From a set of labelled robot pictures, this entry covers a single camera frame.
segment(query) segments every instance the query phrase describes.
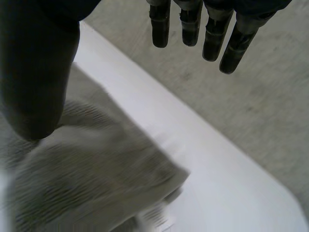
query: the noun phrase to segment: white surface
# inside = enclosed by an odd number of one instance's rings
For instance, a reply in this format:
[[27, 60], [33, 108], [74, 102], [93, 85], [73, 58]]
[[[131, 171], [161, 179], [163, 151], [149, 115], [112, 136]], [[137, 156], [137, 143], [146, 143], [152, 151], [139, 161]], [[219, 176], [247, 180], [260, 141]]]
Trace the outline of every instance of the white surface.
[[[192, 171], [171, 206], [179, 231], [308, 231], [297, 201], [285, 187], [88, 25], [82, 23], [81, 29], [77, 65]], [[186, 156], [178, 156], [166, 139], [184, 148]]]

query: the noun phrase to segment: gloved hand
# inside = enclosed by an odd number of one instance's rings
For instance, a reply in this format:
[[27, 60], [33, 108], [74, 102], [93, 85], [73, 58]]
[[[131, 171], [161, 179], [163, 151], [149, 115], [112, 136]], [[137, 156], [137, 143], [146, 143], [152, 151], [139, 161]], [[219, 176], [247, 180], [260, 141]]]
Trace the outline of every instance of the gloved hand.
[[[237, 22], [220, 64], [223, 73], [230, 74], [238, 66], [242, 56], [263, 26], [278, 10], [285, 8], [291, 0], [174, 0], [181, 8], [180, 20], [183, 28], [183, 43], [197, 43], [203, 4], [209, 19], [203, 47], [203, 58], [215, 61], [220, 53], [225, 34], [233, 15], [237, 11]], [[171, 0], [147, 0], [149, 17], [153, 27], [153, 43], [166, 47], [169, 39], [169, 9]]]
[[[147, 0], [153, 41], [166, 46], [171, 0]], [[202, 0], [174, 0], [182, 9], [183, 41], [197, 42]], [[237, 24], [220, 69], [236, 68], [258, 28], [291, 0], [204, 0], [209, 13], [203, 57], [217, 59], [233, 13]], [[79, 43], [79, 21], [100, 0], [0, 0], [0, 109], [27, 140], [56, 128], [65, 101], [70, 67]]]

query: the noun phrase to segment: glove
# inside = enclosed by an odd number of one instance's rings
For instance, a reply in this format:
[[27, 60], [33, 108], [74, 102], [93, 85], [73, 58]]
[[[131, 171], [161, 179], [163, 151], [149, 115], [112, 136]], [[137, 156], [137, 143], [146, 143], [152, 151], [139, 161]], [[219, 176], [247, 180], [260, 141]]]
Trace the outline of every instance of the glove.
[[[237, 22], [220, 63], [220, 71], [232, 73], [258, 29], [278, 10], [285, 8], [291, 0], [174, 0], [181, 8], [183, 43], [194, 46], [198, 40], [200, 16], [203, 3], [209, 19], [206, 25], [202, 56], [207, 61], [215, 61], [220, 53], [225, 34], [233, 15], [237, 12]], [[153, 27], [153, 44], [166, 47], [169, 37], [170, 0], [147, 0], [150, 4], [149, 17]]]
[[[147, 0], [153, 42], [165, 47], [169, 34], [171, 0]], [[181, 8], [183, 42], [197, 43], [200, 16], [206, 6], [203, 57], [218, 58], [232, 17], [237, 23], [220, 64], [231, 73], [237, 67], [259, 27], [291, 0], [174, 0]], [[0, 1], [0, 109], [24, 139], [39, 140], [58, 125], [70, 68], [79, 43], [79, 21], [100, 0]]]

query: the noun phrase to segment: gray towel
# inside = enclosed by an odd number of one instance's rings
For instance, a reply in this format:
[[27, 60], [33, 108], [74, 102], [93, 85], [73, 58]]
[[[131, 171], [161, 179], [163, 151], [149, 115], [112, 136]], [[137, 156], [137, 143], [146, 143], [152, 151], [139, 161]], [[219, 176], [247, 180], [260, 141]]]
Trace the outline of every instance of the gray towel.
[[0, 139], [12, 232], [108, 232], [188, 177], [75, 67], [51, 136], [24, 141], [0, 116]]

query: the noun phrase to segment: gray floor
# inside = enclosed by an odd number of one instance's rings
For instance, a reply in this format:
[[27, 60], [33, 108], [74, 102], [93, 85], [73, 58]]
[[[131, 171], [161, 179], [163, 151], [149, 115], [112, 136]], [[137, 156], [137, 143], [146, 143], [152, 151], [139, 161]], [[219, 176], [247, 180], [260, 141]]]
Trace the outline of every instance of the gray floor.
[[145, 0], [104, 0], [86, 21], [287, 186], [309, 217], [308, 1], [262, 27], [232, 75], [201, 57], [205, 9], [198, 45], [186, 47], [173, 4], [165, 49], [152, 45], [148, 10]]

